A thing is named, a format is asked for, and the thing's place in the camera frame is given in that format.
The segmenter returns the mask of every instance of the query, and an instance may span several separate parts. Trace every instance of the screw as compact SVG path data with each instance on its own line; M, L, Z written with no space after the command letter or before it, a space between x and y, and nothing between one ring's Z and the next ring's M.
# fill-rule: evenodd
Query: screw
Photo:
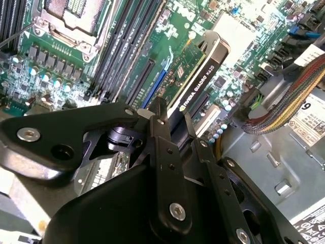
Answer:
M22 141L34 142L41 138L41 134L34 128L22 128L17 132L17 137Z
M228 164L229 164L231 167L234 167L234 166L235 166L234 162L232 162L232 161L230 161L230 160L227 160L227 162L228 162Z
M250 239L247 233L243 229L237 229L236 234L238 239L242 242L242 244L250 244Z
M164 122L164 121L162 121L160 118L159 118L159 119L157 119L157 121L159 122L159 124L162 124L162 125L164 125L164 124L165 124L165 122Z
M186 214L185 214L185 209L178 203L172 203L169 206L169 211L171 212L171 215L179 220L179 221L184 221Z
M133 115L133 112L131 110L129 110L129 109L125 109L124 111L129 115Z
M208 147L208 144L205 141L200 141L200 143L203 147Z

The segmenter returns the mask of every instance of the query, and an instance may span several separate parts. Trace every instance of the blue pcie slot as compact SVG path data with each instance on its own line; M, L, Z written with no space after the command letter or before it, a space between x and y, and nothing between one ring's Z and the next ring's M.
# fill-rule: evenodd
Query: blue pcie slot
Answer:
M153 95L156 93L158 88L160 87L162 81L164 80L165 76L167 75L167 71L163 70L160 75L158 76L158 79L156 80L155 84L151 88L146 100L144 100L143 104L141 105L141 108L146 108L153 97Z

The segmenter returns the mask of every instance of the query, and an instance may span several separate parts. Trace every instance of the multicolored wire bundle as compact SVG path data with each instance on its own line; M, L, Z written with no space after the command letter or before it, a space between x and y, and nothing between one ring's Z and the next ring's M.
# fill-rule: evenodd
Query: multicolored wire bundle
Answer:
M251 135L273 132L288 123L313 89L325 77L325 54L314 59L291 85L281 101L266 115L250 119L242 129Z

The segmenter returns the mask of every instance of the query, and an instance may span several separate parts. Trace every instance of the motherboard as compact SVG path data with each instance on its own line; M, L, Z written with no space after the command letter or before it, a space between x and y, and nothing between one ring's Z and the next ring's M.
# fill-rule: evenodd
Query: motherboard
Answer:
M212 30L230 52L189 112L199 136L217 137L241 95L267 80L261 67L277 64L279 43L313 2L2 1L0 41L33 26L0 48L1 110L23 116L108 102L138 109L156 96L171 107L205 60L199 44Z

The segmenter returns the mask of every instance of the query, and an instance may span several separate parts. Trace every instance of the printed number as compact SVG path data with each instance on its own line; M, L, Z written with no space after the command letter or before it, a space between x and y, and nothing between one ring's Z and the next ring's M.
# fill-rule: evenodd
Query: printed number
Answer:
M306 101L304 102L304 105L302 106L302 110L307 110L308 108L311 107L311 104L310 103L307 103Z

